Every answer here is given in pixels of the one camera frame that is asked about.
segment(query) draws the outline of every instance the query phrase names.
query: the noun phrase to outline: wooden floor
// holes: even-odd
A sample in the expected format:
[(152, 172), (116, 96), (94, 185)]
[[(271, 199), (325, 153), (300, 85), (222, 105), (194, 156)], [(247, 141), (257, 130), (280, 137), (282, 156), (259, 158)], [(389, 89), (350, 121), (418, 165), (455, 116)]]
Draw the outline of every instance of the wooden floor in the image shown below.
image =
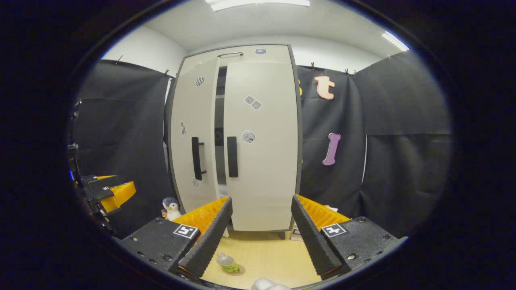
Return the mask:
[[(236, 232), (222, 237), (215, 255), (201, 277), (224, 286), (251, 289), (255, 280), (267, 278), (290, 288), (321, 281), (315, 272), (307, 248), (302, 241), (290, 240), (291, 232), (281, 240), (274, 232)], [(241, 275), (225, 273), (215, 261), (223, 252), (245, 269)]]

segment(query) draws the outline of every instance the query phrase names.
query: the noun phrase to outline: plastic bottle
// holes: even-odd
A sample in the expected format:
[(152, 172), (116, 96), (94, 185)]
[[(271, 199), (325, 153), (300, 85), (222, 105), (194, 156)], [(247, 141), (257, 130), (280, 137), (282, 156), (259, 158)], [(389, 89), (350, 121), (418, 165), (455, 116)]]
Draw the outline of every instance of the plastic bottle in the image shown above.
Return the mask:
[(235, 259), (224, 253), (217, 254), (217, 263), (228, 273), (238, 273), (240, 271)]

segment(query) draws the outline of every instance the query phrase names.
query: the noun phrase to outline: ceiling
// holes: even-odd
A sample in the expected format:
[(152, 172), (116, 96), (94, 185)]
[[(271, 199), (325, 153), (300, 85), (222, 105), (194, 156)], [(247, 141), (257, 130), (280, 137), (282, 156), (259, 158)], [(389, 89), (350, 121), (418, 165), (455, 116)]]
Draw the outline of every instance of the ceiling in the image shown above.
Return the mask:
[(145, 26), (171, 38), (187, 52), (230, 39), (266, 35), (328, 39), (381, 58), (401, 51), (382, 37), (385, 30), (330, 0), (311, 0), (310, 7), (257, 4), (218, 12), (204, 0), (190, 0)]

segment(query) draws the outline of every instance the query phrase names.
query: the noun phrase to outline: white wall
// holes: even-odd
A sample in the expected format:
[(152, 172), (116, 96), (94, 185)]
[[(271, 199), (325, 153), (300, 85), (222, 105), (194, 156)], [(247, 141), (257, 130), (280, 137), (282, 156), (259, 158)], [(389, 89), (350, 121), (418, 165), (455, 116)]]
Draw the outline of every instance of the white wall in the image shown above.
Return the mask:
[(311, 62), (314, 62), (315, 67), (342, 72), (345, 71), (345, 69), (349, 69), (349, 72), (354, 72), (354, 70), (360, 71), (382, 59), (377, 55), (360, 50), (354, 46), (331, 40), (313, 37), (282, 35), (253, 36), (232, 39), (204, 46), (200, 49), (188, 52), (188, 54), (216, 49), (223, 46), (256, 43), (290, 44), (292, 46), (294, 59), (297, 65), (310, 66)]
[(150, 29), (140, 26), (126, 35), (113, 46), (102, 59), (117, 60), (134, 63), (175, 77), (186, 50), (173, 42), (170, 38)]

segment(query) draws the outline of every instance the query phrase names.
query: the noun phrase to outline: penguin plush toy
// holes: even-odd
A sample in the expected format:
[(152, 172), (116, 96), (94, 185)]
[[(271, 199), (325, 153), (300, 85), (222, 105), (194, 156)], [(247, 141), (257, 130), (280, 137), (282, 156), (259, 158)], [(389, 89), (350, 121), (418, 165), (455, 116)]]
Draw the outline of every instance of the penguin plush toy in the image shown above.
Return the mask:
[(162, 215), (164, 218), (173, 221), (182, 214), (179, 212), (179, 203), (175, 198), (172, 197), (166, 197), (163, 199), (163, 207), (165, 208), (162, 210)]

